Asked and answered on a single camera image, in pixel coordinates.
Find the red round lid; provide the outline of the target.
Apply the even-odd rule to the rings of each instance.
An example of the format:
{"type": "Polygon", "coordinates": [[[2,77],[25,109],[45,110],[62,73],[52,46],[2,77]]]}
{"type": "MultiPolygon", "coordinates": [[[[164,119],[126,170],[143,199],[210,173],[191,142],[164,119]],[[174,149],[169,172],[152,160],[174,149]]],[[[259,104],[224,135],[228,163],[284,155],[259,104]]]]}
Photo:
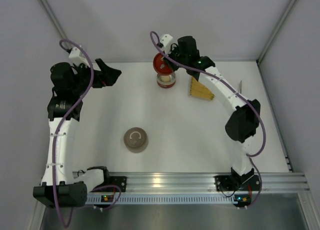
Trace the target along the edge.
{"type": "Polygon", "coordinates": [[[155,55],[152,65],[156,73],[160,75],[170,75],[173,72],[171,68],[166,64],[166,62],[164,61],[164,57],[160,53],[155,55]]]}

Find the white round bun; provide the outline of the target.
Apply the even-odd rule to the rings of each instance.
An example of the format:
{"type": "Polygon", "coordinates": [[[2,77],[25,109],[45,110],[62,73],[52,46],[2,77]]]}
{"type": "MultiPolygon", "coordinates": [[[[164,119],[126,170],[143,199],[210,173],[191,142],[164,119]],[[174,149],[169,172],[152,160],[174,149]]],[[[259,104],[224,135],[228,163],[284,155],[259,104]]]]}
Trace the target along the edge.
{"type": "Polygon", "coordinates": [[[160,76],[160,80],[161,80],[162,82],[165,82],[165,83],[171,82],[171,76],[170,76],[170,75],[161,75],[161,76],[160,76]]]}

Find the red steel lunch bowl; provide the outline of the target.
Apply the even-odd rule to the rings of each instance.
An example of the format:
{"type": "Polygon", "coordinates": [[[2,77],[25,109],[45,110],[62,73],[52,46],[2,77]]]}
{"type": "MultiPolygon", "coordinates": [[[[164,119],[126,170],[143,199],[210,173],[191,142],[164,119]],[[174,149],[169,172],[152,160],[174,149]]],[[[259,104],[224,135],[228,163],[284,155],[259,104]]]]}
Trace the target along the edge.
{"type": "Polygon", "coordinates": [[[176,75],[174,73],[170,75],[157,74],[156,81],[158,86],[160,86],[161,88],[171,88],[176,83],[176,75]]]}

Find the steel food tongs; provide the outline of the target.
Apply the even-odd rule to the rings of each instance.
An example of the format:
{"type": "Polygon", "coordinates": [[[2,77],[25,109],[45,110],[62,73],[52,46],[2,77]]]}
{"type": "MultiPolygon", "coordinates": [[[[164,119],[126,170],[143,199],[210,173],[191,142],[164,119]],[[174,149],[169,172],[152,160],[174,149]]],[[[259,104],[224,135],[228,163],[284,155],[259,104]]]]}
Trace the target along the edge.
{"type": "Polygon", "coordinates": [[[242,93],[242,88],[243,88],[243,81],[241,80],[239,83],[238,83],[238,93],[242,93]]]}

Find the brown round lid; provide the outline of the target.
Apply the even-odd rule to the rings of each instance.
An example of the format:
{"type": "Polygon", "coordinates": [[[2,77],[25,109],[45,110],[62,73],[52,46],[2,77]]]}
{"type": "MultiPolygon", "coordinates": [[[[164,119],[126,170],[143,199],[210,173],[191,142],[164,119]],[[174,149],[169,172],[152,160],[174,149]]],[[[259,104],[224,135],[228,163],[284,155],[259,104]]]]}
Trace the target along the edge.
{"type": "Polygon", "coordinates": [[[123,142],[125,143],[133,140],[138,140],[138,141],[148,140],[146,131],[139,127],[133,127],[128,129],[123,136],[123,142]]]}

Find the tan steel lunch bowl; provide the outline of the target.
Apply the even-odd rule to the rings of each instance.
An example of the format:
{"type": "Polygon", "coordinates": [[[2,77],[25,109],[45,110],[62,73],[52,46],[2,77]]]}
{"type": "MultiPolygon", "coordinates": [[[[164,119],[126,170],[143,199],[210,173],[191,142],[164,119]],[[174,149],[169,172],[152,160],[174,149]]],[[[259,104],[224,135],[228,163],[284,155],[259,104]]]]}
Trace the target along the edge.
{"type": "Polygon", "coordinates": [[[147,148],[148,143],[149,143],[148,140],[146,141],[133,140],[133,141],[125,142],[124,144],[130,152],[140,153],[147,148]]]}

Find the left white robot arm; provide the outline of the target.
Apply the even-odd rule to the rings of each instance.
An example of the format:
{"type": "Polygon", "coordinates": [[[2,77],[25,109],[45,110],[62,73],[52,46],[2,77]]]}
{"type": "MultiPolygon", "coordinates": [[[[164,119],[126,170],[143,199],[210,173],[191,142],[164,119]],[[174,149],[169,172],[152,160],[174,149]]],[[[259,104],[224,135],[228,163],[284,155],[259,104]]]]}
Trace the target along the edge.
{"type": "Polygon", "coordinates": [[[98,70],[87,64],[70,65],[60,62],[50,68],[53,83],[52,97],[47,107],[50,141],[45,173],[39,186],[33,188],[33,197],[48,208],[82,207],[87,194],[94,188],[110,183],[105,166],[88,168],[77,178],[72,171],[75,133],[80,122],[83,101],[80,97],[89,82],[93,88],[113,86],[121,75],[118,69],[96,59],[98,70]]]}

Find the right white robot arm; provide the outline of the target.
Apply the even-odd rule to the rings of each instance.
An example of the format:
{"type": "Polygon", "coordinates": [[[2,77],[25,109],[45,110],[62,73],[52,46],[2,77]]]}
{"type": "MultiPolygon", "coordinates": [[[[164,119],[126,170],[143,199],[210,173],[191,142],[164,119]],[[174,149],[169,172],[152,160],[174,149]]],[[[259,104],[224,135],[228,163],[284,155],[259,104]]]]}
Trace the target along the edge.
{"type": "Polygon", "coordinates": [[[169,34],[163,34],[159,46],[164,51],[164,60],[172,71],[184,68],[188,75],[208,88],[229,114],[225,124],[227,136],[234,142],[230,180],[235,189],[247,184],[255,175],[250,159],[252,141],[258,127],[263,127],[260,118],[261,104],[249,100],[221,75],[216,64],[207,56],[201,56],[196,40],[183,36],[177,41],[169,34]]]}

